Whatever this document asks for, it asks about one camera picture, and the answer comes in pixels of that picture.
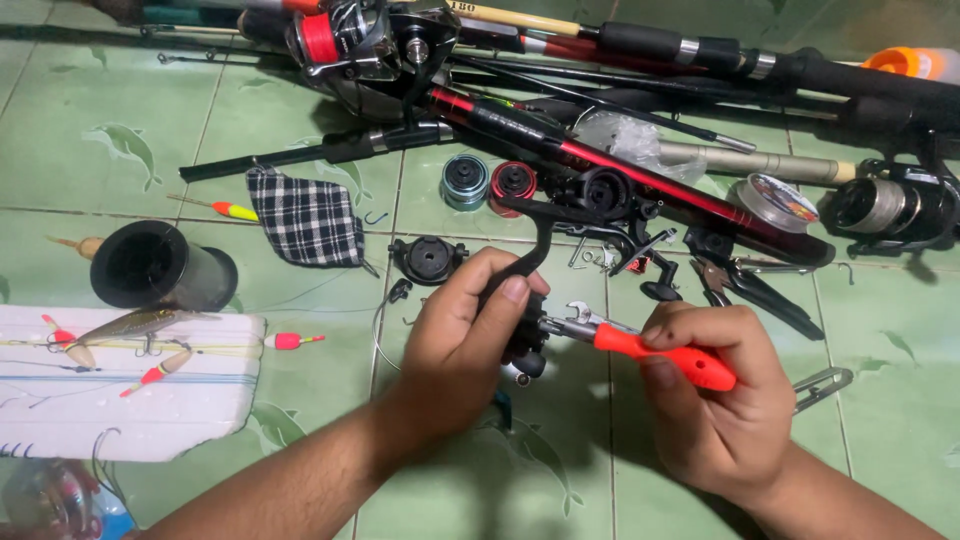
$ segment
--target green tile floor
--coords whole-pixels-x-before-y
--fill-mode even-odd
[[[581,5],[566,2],[557,10],[567,13]],[[105,17],[72,2],[0,0],[0,20],[112,28]],[[367,257],[380,268],[379,280],[363,270],[317,270],[281,261],[257,226],[166,198],[176,193],[246,204],[239,176],[187,185],[177,167],[315,143],[316,137],[355,120],[329,99],[271,73],[244,66],[160,65],[156,52],[119,40],[0,40],[0,301],[104,307],[90,289],[88,262],[44,236],[106,236],[145,217],[174,222],[190,240],[220,248],[237,262],[240,284],[229,310],[262,315],[271,331],[326,335],[323,343],[294,352],[268,351],[256,390],[258,402],[299,411],[297,423],[311,431],[364,403],[396,375],[382,359],[374,364],[371,324],[386,354],[401,361],[409,331],[404,319],[416,318],[420,298],[430,291],[417,287],[410,299],[389,306],[382,320],[372,320],[373,309],[397,278],[397,271],[388,269],[386,251],[394,237],[432,233],[463,241],[471,250],[487,244],[515,253],[531,248],[533,227],[525,218],[503,220],[488,209],[456,213],[439,200],[439,171],[463,150],[447,146],[382,156],[355,167],[322,162],[284,167],[290,174],[346,185],[360,215],[389,216],[368,228]],[[785,119],[766,128],[693,116],[684,120],[753,140],[761,150],[848,160],[868,156],[788,129]],[[136,153],[110,147],[109,135],[126,129],[131,131],[123,136],[143,141]],[[723,195],[735,181],[712,176],[697,186]],[[804,192],[813,199],[823,196],[823,190],[805,187]],[[652,227],[668,224],[661,220]],[[812,232],[827,238],[821,228]],[[830,241],[839,248],[838,261],[848,260],[846,242]],[[540,270],[553,286],[549,311],[562,314],[567,302],[583,300],[613,319],[642,325],[654,307],[637,290],[646,278],[607,280],[592,267],[570,270],[571,244],[571,238],[556,238]],[[665,251],[681,264],[680,292],[689,302],[705,305],[683,246]],[[839,397],[796,419],[794,437],[947,537],[960,537],[960,523],[949,517],[960,503],[960,402],[954,391],[960,363],[953,353],[960,349],[953,311],[954,295],[960,293],[960,252],[929,253],[920,261],[858,258],[850,263],[855,285],[837,264],[812,276],[769,278],[822,324],[828,337],[807,341],[760,313],[791,380],[830,365],[856,372],[853,385]],[[901,337],[906,346],[898,347],[888,336]],[[547,352],[548,377],[526,389],[506,381],[503,387],[516,408],[519,429],[513,436],[539,437],[557,456],[550,466],[520,459],[499,431],[478,429],[391,479],[339,537],[758,535],[736,508],[662,474],[632,362],[560,338],[550,340]],[[533,431],[532,425],[541,428]],[[251,420],[234,435],[168,463],[120,463],[117,477],[134,516],[149,526],[276,450]],[[0,459],[0,478],[15,464]]]

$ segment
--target pliers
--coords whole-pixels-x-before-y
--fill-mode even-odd
[[[693,264],[694,270],[704,283],[706,288],[704,294],[711,306],[732,305],[730,299],[724,294],[724,287],[726,287],[740,298],[770,312],[807,339],[813,341],[824,339],[824,332],[813,324],[802,307],[787,300],[777,292],[777,289],[754,273],[737,268],[735,261],[728,260],[721,266],[709,258],[698,255],[694,256],[690,263]]]
[[[571,302],[576,317],[559,319],[542,315],[540,329],[553,335],[572,337],[593,345],[598,351],[613,351],[641,360],[647,356],[666,356],[697,386],[726,392],[736,384],[736,375],[715,352],[697,347],[681,347],[673,351],[653,351],[643,344],[640,332],[591,311],[583,302]]]

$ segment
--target black and white checkered cloth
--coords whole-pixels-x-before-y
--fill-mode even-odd
[[[363,224],[342,185],[255,167],[247,171],[247,189],[264,233],[283,259],[319,266],[363,262]]]

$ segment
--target finger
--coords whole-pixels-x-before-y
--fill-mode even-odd
[[[660,302],[657,304],[657,307],[654,307],[654,310],[650,313],[650,317],[647,318],[647,322],[643,325],[644,334],[648,331],[653,332],[650,329],[660,326],[667,314],[692,307],[693,304],[688,304],[684,301]]]
[[[511,276],[497,287],[457,348],[459,361],[499,366],[528,298],[530,285],[521,276]]]
[[[510,252],[487,246],[470,256],[447,280],[444,289],[450,292],[456,291],[457,294],[467,293],[470,296],[476,296],[487,286],[493,274],[503,270],[518,258]],[[550,292],[550,285],[546,284],[537,272],[527,277],[527,283],[530,288],[542,295]]]
[[[701,433],[709,427],[696,388],[663,356],[649,358],[640,373],[647,402],[654,410],[654,429],[660,443],[678,452],[694,448]]]
[[[752,387],[786,380],[770,336],[756,314],[745,306],[674,309],[665,314],[659,332],[643,337],[648,346],[658,351],[691,343],[714,348],[737,379]]]

